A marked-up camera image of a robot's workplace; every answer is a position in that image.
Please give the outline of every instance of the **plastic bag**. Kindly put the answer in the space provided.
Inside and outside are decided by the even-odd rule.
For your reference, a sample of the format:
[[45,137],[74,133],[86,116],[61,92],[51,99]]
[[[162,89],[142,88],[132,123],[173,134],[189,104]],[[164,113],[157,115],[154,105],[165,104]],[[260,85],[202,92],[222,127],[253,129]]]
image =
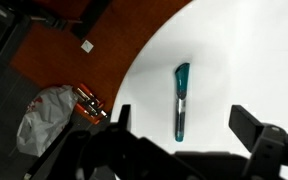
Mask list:
[[72,88],[45,89],[31,102],[17,132],[20,152],[40,157],[60,134],[77,102]]

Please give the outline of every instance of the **white table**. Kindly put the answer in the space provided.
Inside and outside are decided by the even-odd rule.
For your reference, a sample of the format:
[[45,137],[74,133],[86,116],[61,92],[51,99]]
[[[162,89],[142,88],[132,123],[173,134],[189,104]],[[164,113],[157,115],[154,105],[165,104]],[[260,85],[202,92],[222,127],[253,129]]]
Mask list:
[[[175,141],[175,68],[190,62],[185,136]],[[113,108],[131,104],[131,132],[169,153],[249,153],[228,127],[232,104],[288,132],[288,0],[196,0],[151,38]],[[288,178],[288,169],[282,176]]]

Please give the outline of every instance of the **white label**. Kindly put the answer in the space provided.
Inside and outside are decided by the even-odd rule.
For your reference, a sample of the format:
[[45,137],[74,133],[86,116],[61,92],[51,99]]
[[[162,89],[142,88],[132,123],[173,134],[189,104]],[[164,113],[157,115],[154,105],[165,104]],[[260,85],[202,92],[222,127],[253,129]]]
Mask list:
[[93,44],[91,44],[88,40],[85,40],[81,46],[81,48],[84,49],[84,51],[87,53],[89,53],[93,47]]

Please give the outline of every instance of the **black equipment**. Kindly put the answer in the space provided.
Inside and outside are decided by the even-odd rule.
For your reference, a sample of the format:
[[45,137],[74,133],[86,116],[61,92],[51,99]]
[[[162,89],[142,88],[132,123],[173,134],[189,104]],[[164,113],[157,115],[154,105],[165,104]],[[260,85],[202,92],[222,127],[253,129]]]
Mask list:
[[169,155],[126,130],[130,109],[124,105],[118,123],[95,136],[70,134],[48,179],[89,179],[97,167],[108,165],[122,180],[273,180],[282,179],[281,165],[288,166],[288,134],[262,124],[242,106],[232,106],[229,127],[252,153],[250,159],[228,152]]

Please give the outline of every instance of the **brown floor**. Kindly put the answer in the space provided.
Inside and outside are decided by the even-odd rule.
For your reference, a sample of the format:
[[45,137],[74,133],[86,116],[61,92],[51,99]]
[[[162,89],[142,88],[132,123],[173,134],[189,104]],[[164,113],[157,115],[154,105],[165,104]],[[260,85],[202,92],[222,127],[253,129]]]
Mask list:
[[[129,66],[151,36],[190,0],[112,0],[89,32],[94,48],[87,54],[70,33],[32,26],[11,65],[42,88],[85,83],[105,109],[115,96]],[[62,17],[79,17],[89,0],[39,0]]]

